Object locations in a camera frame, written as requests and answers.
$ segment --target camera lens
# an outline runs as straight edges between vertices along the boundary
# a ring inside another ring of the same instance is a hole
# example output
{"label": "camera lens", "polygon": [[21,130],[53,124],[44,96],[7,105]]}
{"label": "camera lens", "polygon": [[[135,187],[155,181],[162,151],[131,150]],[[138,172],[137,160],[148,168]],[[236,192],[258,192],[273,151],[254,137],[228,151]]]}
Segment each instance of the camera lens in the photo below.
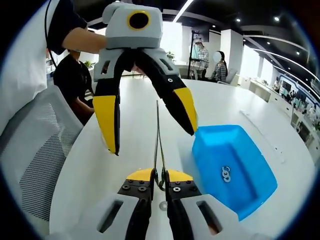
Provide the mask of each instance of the camera lens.
{"label": "camera lens", "polygon": [[149,22],[148,16],[143,12],[138,12],[130,17],[129,24],[134,29],[143,29]]}

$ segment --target blue bin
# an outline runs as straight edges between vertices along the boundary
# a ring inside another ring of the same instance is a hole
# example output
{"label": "blue bin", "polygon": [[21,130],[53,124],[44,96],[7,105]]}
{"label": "blue bin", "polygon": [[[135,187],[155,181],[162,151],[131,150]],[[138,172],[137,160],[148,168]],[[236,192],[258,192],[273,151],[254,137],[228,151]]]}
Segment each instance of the blue bin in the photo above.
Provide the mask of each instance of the blue bin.
{"label": "blue bin", "polygon": [[[239,221],[259,208],[277,189],[277,180],[264,156],[239,125],[201,126],[192,153],[203,187]],[[228,171],[229,181],[223,177]]]}

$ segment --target plaid shirt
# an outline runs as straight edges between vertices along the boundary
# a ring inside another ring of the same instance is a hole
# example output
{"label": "plaid shirt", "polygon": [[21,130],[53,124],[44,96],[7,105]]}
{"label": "plaid shirt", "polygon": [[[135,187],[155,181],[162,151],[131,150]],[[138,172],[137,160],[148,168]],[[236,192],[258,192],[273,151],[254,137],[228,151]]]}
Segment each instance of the plaid shirt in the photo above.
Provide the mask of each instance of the plaid shirt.
{"label": "plaid shirt", "polygon": [[224,63],[217,63],[211,75],[211,80],[225,82],[227,77],[227,68]]}
{"label": "plaid shirt", "polygon": [[201,62],[201,65],[205,69],[207,69],[209,67],[209,51],[205,47],[200,49],[198,52],[198,57],[200,60],[203,61]]}

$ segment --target office chair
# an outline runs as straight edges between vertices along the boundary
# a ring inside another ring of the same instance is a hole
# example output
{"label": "office chair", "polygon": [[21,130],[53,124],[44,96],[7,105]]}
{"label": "office chair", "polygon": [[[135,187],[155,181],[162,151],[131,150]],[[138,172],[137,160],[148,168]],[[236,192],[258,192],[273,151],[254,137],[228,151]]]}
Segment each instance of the office chair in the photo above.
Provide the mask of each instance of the office chair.
{"label": "office chair", "polygon": [[228,75],[225,78],[225,81],[218,81],[218,84],[224,84],[224,85],[231,85],[232,80],[235,78],[235,75],[237,74],[237,70],[231,68],[228,71]]}
{"label": "office chair", "polygon": [[0,165],[15,202],[41,237],[49,234],[51,201],[83,125],[51,86],[20,109],[0,136]]}

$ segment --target ceiling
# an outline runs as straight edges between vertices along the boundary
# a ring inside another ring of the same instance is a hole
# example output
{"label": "ceiling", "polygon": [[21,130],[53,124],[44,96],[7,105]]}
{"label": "ceiling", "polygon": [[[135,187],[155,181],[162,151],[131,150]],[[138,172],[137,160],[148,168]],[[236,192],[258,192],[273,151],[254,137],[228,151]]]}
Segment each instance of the ceiling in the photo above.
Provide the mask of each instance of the ceiling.
{"label": "ceiling", "polygon": [[[87,22],[96,20],[102,16],[102,12],[106,5],[114,2],[114,0],[73,0],[75,9]],[[180,10],[187,0],[133,0],[133,3],[155,6],[161,10]],[[281,5],[280,0],[194,0],[189,6],[187,12],[205,16],[215,23],[215,31],[224,29],[233,29],[243,35],[260,35],[274,37],[289,41],[293,44],[301,46],[303,49],[275,39],[250,37],[244,44],[251,48],[263,48],[266,51],[284,56],[291,59],[312,73],[318,76],[318,63],[308,37],[299,26],[299,21],[292,17],[293,15],[288,9]],[[274,17],[279,17],[280,21],[275,21]],[[171,21],[174,15],[163,14],[163,19]],[[182,24],[192,26],[198,25],[201,20],[190,17],[181,17]],[[98,23],[95,28],[103,28],[104,25]],[[311,85],[311,79],[314,77],[298,67],[292,62],[283,60],[280,57],[258,52],[267,60],[272,61],[277,67],[278,62],[289,73],[301,79],[308,86]]]}

